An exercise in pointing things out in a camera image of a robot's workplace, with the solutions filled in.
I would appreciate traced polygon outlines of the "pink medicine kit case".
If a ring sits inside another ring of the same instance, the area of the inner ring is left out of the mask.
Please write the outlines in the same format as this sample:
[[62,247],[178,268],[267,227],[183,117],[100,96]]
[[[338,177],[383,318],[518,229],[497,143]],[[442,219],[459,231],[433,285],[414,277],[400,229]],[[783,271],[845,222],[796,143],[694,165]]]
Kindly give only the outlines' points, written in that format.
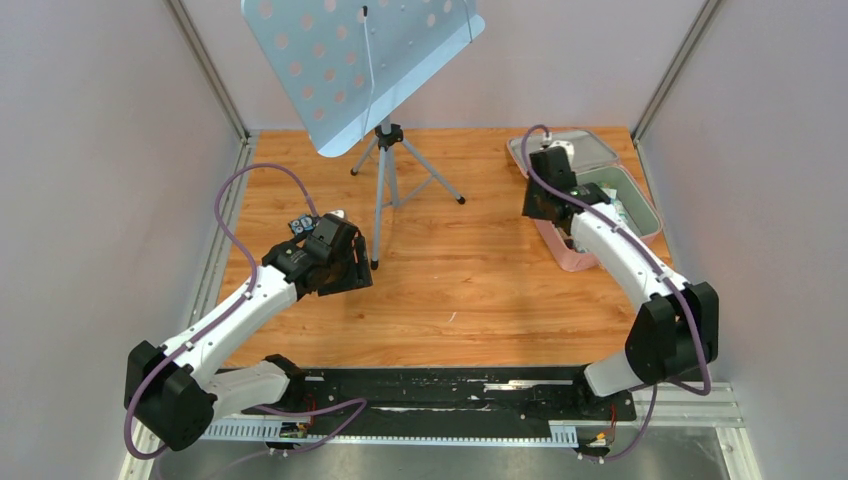
[[[564,146],[568,151],[570,169],[575,174],[576,185],[566,188],[561,181],[540,175],[557,190],[574,196],[585,203],[588,184],[596,185],[609,198],[616,211],[616,219],[646,245],[650,244],[663,225],[652,201],[637,184],[635,177],[624,166],[618,153],[590,130],[554,131],[537,133],[528,137],[529,154],[548,146]],[[540,219],[538,205],[523,196],[522,215],[532,219],[557,265],[568,272],[578,272],[599,264],[597,258],[583,245],[573,240],[560,225]]]

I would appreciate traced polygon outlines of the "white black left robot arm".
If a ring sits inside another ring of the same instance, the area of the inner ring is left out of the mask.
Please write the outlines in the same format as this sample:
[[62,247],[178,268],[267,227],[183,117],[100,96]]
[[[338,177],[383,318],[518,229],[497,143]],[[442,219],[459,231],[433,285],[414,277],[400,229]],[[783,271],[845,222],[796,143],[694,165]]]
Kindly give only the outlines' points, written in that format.
[[367,243],[345,211],[273,246],[248,279],[198,323],[161,345],[142,341],[128,355],[125,408],[166,448],[184,450],[215,421],[274,405],[298,411],[305,374],[280,354],[237,370],[221,368],[274,316],[309,295],[372,286]]

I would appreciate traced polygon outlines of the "large blue cotton packet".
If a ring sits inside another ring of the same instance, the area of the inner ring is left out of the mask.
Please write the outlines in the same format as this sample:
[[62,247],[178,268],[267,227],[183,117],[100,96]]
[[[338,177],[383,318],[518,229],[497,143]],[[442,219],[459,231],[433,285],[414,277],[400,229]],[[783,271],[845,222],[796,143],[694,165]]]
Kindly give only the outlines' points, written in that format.
[[630,216],[626,210],[626,207],[622,200],[618,197],[618,190],[612,188],[607,183],[600,183],[599,187],[601,191],[610,199],[613,208],[616,211],[617,216],[627,225],[630,225]]

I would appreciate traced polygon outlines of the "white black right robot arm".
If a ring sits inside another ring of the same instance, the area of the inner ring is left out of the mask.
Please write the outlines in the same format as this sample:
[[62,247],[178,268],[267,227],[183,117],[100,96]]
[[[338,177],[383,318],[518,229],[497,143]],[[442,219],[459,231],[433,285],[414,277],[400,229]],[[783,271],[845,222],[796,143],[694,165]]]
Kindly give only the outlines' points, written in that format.
[[623,289],[636,318],[621,351],[584,367],[571,403],[596,417],[611,395],[652,386],[700,371],[708,394],[708,366],[718,356],[719,298],[707,282],[692,283],[659,258],[633,233],[613,201],[597,184],[581,184],[563,145],[533,152],[523,215],[547,221],[593,254]]

